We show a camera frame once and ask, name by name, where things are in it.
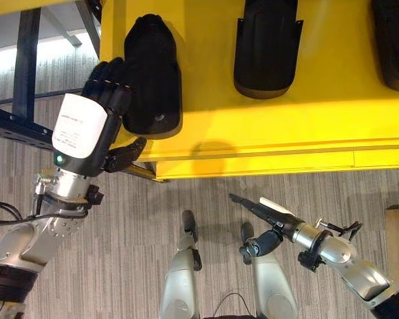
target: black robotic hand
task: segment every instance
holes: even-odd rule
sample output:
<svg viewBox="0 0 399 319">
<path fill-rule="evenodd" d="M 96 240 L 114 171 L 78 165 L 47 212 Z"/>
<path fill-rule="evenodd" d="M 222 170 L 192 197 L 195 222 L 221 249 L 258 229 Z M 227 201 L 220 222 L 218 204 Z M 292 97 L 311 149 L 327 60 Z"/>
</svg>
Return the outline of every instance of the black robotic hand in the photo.
<svg viewBox="0 0 399 319">
<path fill-rule="evenodd" d="M 138 158 L 146 145 L 144 138 L 109 151 L 132 101 L 129 68 L 122 58 L 101 62 L 81 96 L 65 96 L 52 137 L 56 166 L 94 177 L 104 170 L 124 169 Z"/>
</svg>

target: yellow tabletop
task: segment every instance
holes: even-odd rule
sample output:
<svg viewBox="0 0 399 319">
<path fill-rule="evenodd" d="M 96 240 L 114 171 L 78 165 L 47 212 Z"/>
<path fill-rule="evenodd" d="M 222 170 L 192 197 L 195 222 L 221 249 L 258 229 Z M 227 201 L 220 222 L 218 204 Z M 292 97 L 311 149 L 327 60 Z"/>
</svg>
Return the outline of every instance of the yellow tabletop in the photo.
<svg viewBox="0 0 399 319">
<path fill-rule="evenodd" d="M 293 169 L 284 165 L 291 160 L 296 171 L 322 170 L 303 167 L 293 154 L 315 154 L 317 167 L 355 169 L 353 151 L 358 156 L 362 150 L 399 150 L 399 92 L 382 83 L 369 0 L 299 1 L 297 17 L 304 25 L 295 80 L 284 96 L 270 100 L 247 98 L 233 86 L 237 18 L 244 2 L 104 4 L 103 59 L 122 55 L 126 33 L 146 13 L 161 15 L 177 44 L 183 128 L 173 138 L 149 141 L 141 161 L 158 161 L 160 177 L 177 178 L 286 172 Z M 122 129 L 115 146 L 131 139 Z M 335 165 L 340 152 L 349 160 Z M 266 168 L 267 156 L 273 161 Z M 370 165 L 362 161 L 357 167 L 392 167 L 393 156 L 399 167 L 399 151 L 378 156 L 387 161 L 377 165 L 368 153 Z M 249 168 L 243 169 L 246 162 Z"/>
<path fill-rule="evenodd" d="M 44 7 L 45 5 L 55 5 L 69 0 L 0 0 L 0 15 L 6 13 Z"/>
</svg>

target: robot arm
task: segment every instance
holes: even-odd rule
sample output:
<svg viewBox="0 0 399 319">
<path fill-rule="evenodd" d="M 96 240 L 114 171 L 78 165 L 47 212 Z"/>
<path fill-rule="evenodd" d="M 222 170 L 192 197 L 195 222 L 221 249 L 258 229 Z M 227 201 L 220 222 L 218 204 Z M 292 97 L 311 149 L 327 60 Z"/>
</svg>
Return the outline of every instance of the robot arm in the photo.
<svg viewBox="0 0 399 319">
<path fill-rule="evenodd" d="M 53 133 L 56 170 L 39 174 L 31 215 L 16 221 L 0 241 L 0 318 L 20 318 L 38 274 L 56 255 L 65 237 L 79 230 L 103 194 L 91 179 L 102 171 L 130 165 L 146 140 L 109 151 L 127 112 L 132 89 L 119 74 L 124 61 L 100 63 L 82 96 L 67 94 Z"/>
<path fill-rule="evenodd" d="M 254 254 L 268 253 L 269 247 L 270 250 L 276 248 L 285 237 L 305 249 L 299 254 L 299 261 L 303 266 L 315 272 L 320 264 L 327 264 L 341 275 L 347 287 L 375 317 L 399 318 L 399 289 L 393 281 L 371 262 L 358 257 L 356 248 L 349 240 L 334 237 L 332 232 L 317 228 L 319 225 L 325 225 L 342 233 L 346 230 L 357 232 L 360 224 L 355 223 L 349 228 L 341 229 L 318 220 L 317 224 L 312 226 L 268 199 L 261 198 L 260 203 L 254 203 L 234 194 L 229 196 L 232 201 L 242 204 L 271 224 L 272 229 L 265 234 L 274 234 L 266 235 L 271 243 L 250 243 L 251 246 L 245 247 L 242 253 L 249 253 L 254 257 Z"/>
</svg>

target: white label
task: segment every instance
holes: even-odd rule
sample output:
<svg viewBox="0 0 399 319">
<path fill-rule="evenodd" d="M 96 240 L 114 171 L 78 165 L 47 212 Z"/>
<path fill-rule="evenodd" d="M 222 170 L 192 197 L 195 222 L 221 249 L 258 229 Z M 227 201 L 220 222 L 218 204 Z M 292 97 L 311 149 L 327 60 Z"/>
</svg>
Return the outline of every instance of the white label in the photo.
<svg viewBox="0 0 399 319">
<path fill-rule="evenodd" d="M 93 100 L 65 94 L 52 135 L 55 149 L 74 158 L 87 158 L 94 150 L 108 115 Z"/>
<path fill-rule="evenodd" d="M 282 207 L 278 204 L 276 204 L 276 202 L 271 201 L 270 199 L 264 198 L 264 197 L 260 197 L 260 204 L 264 205 L 264 206 L 268 206 L 268 208 L 272 208 L 280 213 L 283 214 L 290 214 L 292 216 L 295 216 L 292 212 L 290 212 L 288 209 L 286 209 L 285 207 Z"/>
</svg>

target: black cable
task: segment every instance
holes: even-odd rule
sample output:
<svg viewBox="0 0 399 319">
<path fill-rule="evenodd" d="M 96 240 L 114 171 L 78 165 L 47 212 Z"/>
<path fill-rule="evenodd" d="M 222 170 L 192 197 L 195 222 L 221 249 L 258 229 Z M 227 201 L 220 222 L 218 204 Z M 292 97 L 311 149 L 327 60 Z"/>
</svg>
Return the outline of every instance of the black cable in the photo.
<svg viewBox="0 0 399 319">
<path fill-rule="evenodd" d="M 15 218 L 14 221 L 4 221 L 0 219 L 0 226 L 22 224 L 30 221 L 36 221 L 37 219 L 44 219 L 51 217 L 63 218 L 63 219 L 83 219 L 86 218 L 88 215 L 88 211 L 85 211 L 82 215 L 65 215 L 65 214 L 29 215 L 28 217 L 23 219 L 20 212 L 14 206 L 8 203 L 0 202 L 0 209 L 3 209 L 6 212 L 12 214 L 12 216 L 14 216 Z"/>
<path fill-rule="evenodd" d="M 242 295 L 241 295 L 240 293 L 238 293 L 238 292 L 231 292 L 230 294 L 227 294 L 227 295 L 225 296 L 225 298 L 223 298 L 223 299 L 220 301 L 219 305 L 218 305 L 217 308 L 215 309 L 215 312 L 214 312 L 212 318 L 215 318 L 215 315 L 217 314 L 217 311 L 219 311 L 221 304 L 223 304 L 223 301 L 225 301 L 227 297 L 232 296 L 232 295 L 234 295 L 234 294 L 236 294 L 237 296 L 241 297 L 241 299 L 242 299 L 242 301 L 243 301 L 243 303 L 244 303 L 245 309 L 247 309 L 248 314 L 249 314 L 250 316 L 253 316 L 253 315 L 250 313 L 250 309 L 248 309 L 248 306 L 247 306 L 247 303 L 245 302 L 244 297 L 242 297 Z"/>
<path fill-rule="evenodd" d="M 12 206 L 11 204 L 0 201 L 0 209 L 11 214 L 16 220 L 22 219 L 21 213 L 18 211 L 18 209 L 15 206 Z"/>
</svg>

